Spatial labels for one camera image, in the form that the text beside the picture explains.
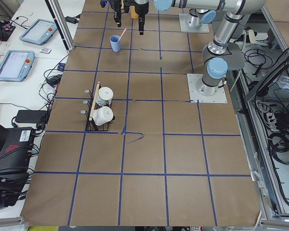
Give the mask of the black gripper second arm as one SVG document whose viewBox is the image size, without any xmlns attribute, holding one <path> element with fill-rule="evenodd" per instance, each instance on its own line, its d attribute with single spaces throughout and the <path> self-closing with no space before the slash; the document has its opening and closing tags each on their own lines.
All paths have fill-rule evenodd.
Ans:
<svg viewBox="0 0 289 231">
<path fill-rule="evenodd" d="M 114 20 L 118 27 L 121 27 L 121 9 L 124 12 L 129 12 L 130 6 L 134 5 L 133 0 L 101 0 L 100 5 L 102 8 L 109 3 L 112 10 L 114 10 Z"/>
</svg>

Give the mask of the black gripper long fingers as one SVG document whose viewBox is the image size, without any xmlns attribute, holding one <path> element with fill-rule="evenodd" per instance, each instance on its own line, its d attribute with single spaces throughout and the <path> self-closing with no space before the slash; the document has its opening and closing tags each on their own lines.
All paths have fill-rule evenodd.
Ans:
<svg viewBox="0 0 289 231">
<path fill-rule="evenodd" d="M 149 0 L 134 0 L 135 12 L 139 15 L 139 34 L 144 34 L 145 15 L 149 11 Z"/>
</svg>

